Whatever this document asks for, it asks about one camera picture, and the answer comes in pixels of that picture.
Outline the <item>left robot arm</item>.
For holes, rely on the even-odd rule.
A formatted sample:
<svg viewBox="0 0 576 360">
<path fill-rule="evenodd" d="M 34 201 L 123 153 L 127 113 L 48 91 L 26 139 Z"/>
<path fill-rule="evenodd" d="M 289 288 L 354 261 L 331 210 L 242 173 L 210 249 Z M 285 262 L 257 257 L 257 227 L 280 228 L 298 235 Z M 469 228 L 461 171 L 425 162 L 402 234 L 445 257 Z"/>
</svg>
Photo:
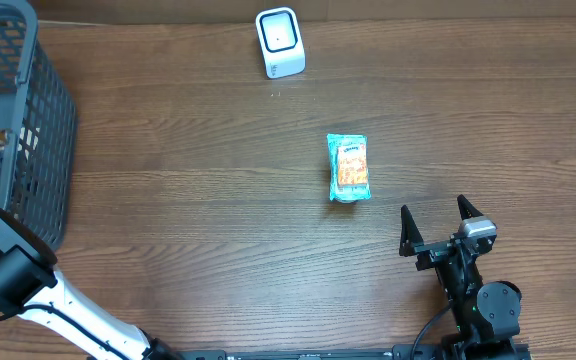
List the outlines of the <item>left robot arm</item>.
<svg viewBox="0 0 576 360">
<path fill-rule="evenodd" d="M 0 322 L 19 317 L 42 325 L 93 359 L 179 357 L 83 295 L 56 264 L 52 249 L 0 208 Z"/>
</svg>

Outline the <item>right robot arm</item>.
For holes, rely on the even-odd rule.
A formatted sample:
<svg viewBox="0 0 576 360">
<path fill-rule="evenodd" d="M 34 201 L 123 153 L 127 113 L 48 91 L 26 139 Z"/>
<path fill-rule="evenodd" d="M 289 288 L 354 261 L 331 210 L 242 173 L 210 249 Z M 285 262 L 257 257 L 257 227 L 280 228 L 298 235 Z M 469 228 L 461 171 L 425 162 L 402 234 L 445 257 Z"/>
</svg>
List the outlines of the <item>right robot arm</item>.
<svg viewBox="0 0 576 360">
<path fill-rule="evenodd" d="M 407 206 L 401 207 L 399 254 L 416 257 L 419 271 L 433 269 L 448 304 L 429 320 L 403 352 L 409 359 L 529 360 L 529 347 L 517 345 L 522 293 L 509 281 L 485 283 L 476 265 L 490 252 L 497 226 L 463 195 L 457 197 L 458 230 L 441 242 L 426 244 Z M 452 313 L 457 332 L 428 350 L 421 341 L 445 314 Z"/>
</svg>

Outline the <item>teal orange soup packet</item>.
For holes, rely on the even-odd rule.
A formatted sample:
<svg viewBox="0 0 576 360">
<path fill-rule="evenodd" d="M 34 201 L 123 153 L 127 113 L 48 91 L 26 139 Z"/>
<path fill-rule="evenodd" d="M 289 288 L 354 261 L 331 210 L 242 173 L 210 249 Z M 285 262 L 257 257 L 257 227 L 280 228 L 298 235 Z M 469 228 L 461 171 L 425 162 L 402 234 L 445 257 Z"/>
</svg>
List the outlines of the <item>teal orange soup packet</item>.
<svg viewBox="0 0 576 360">
<path fill-rule="evenodd" d="M 328 134 L 326 140 L 331 172 L 329 199 L 370 199 L 367 137 Z"/>
</svg>

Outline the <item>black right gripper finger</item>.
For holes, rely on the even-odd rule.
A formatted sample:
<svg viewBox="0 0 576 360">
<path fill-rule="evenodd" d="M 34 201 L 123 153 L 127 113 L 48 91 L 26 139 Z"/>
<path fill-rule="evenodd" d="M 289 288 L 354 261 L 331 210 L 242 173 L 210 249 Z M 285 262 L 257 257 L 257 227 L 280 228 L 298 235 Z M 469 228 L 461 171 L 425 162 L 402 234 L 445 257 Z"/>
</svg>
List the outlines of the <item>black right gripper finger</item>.
<svg viewBox="0 0 576 360">
<path fill-rule="evenodd" d="M 482 213 L 463 194 L 457 197 L 457 204 L 462 220 L 482 216 Z"/>
<path fill-rule="evenodd" d="M 401 224 L 399 255 L 404 257 L 414 256 L 417 253 L 417 248 L 424 245 L 424 240 L 412 213 L 406 205 L 401 207 Z"/>
</svg>

